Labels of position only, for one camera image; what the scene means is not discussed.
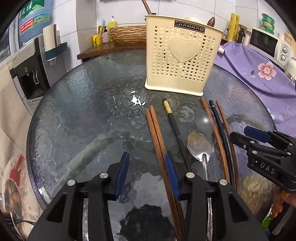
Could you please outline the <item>right hand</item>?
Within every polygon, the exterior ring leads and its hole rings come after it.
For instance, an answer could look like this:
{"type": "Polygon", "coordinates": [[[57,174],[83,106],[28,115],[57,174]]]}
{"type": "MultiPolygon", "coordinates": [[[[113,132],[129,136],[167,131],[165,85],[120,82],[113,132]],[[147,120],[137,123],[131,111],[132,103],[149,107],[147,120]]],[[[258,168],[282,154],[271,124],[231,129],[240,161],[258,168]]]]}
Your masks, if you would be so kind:
{"type": "Polygon", "coordinates": [[[273,194],[273,206],[271,208],[272,217],[276,217],[283,210],[283,203],[296,207],[296,193],[288,193],[276,187],[273,194]]]}

